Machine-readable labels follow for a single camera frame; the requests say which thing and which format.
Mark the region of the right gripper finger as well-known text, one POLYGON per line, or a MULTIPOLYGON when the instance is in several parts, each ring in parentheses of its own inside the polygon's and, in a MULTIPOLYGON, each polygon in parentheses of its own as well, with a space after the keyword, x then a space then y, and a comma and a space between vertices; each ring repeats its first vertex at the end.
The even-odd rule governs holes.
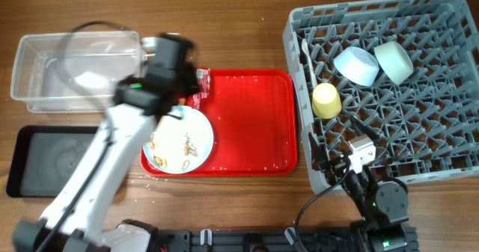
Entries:
POLYGON ((320 170, 321 169, 321 149, 317 143, 316 138, 313 136, 311 132, 308 133, 308 139, 311 148, 311 168, 313 170, 320 170))
POLYGON ((356 119, 353 115, 349 116, 349 120, 351 123, 351 128, 355 132, 357 136, 366 135, 371 139, 373 142, 377 142, 380 139, 380 136, 375 133, 371 128, 367 127, 363 124, 360 120, 356 119))

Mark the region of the yellow plastic cup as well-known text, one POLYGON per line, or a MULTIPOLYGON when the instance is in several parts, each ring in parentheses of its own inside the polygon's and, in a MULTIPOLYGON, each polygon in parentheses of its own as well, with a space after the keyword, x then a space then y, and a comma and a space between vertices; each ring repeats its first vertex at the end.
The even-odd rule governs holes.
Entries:
POLYGON ((318 84, 312 94, 313 113, 321 119, 336 117, 341 109, 341 99, 336 87, 330 83, 318 84))

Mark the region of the light blue bowl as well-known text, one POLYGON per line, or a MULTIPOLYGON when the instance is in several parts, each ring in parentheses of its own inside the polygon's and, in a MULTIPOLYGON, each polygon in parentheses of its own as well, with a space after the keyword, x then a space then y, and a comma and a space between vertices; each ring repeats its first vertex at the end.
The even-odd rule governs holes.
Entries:
POLYGON ((379 63, 372 54, 355 46, 342 51, 334 60, 337 71, 361 86, 371 86, 379 72, 379 63))

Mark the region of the green bowl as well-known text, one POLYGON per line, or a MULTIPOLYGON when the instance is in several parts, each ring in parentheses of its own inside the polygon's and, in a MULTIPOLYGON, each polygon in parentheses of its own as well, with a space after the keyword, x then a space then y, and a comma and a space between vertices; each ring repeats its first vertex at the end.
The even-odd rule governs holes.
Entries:
POLYGON ((397 42, 390 41, 373 49, 383 72, 395 84, 402 84, 413 71, 413 64, 406 50, 397 42))

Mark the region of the white plastic spoon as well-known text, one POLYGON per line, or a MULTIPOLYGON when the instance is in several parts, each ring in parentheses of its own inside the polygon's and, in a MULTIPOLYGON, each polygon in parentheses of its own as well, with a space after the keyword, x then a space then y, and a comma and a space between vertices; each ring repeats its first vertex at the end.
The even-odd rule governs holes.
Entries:
POLYGON ((307 64, 308 64, 308 69, 309 69, 310 80, 311 80, 311 86, 314 89, 317 86, 317 78, 316 78, 316 75, 315 75, 315 72, 314 72, 314 66, 312 64, 311 55, 310 55, 310 52, 309 52, 309 49, 308 49, 308 42, 307 42, 306 39, 302 39, 301 48, 302 48, 302 51, 303 51, 303 53, 305 54, 305 57, 306 57, 306 61, 307 61, 307 64))

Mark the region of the light blue plate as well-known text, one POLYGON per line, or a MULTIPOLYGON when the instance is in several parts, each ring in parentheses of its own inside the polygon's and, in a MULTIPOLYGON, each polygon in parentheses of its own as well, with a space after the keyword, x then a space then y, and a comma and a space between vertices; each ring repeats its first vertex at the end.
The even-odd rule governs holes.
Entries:
POLYGON ((174 106, 163 116, 143 153, 155 170, 185 174, 202 166, 213 149, 213 127, 199 110, 174 106))

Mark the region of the red snack wrapper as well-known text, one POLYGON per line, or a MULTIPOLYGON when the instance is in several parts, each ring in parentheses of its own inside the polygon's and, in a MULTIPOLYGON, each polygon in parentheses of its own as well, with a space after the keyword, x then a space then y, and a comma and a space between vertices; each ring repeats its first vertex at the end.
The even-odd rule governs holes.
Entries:
POLYGON ((198 68, 196 69, 196 76, 198 79, 198 84, 200 91, 192 96, 191 107, 194 109, 199 109, 201 101, 206 99, 210 91, 210 68, 198 68))

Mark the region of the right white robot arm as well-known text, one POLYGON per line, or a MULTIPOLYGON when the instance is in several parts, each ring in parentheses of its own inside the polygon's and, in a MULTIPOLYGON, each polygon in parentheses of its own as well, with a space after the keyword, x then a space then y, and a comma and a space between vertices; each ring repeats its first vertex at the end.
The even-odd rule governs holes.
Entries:
POLYGON ((329 172, 339 180, 308 201, 312 204, 341 186, 356 205, 361 220, 350 225, 352 240, 360 251, 394 251, 408 245, 403 223, 409 220, 408 189, 404 182, 389 178, 377 180, 369 165, 376 162, 378 134, 354 116, 349 116, 356 137, 348 142, 349 151, 327 159, 317 145, 311 146, 313 169, 329 172))

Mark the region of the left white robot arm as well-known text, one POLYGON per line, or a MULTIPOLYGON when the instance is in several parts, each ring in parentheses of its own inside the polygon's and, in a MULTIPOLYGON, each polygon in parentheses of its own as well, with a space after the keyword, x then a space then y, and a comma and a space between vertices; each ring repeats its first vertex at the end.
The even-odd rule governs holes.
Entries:
POLYGON ((16 251, 147 251, 152 232, 138 226, 104 231, 106 213, 132 160, 178 99, 199 92, 186 38, 160 34, 142 77, 127 76, 67 184, 36 222, 21 220, 16 251))

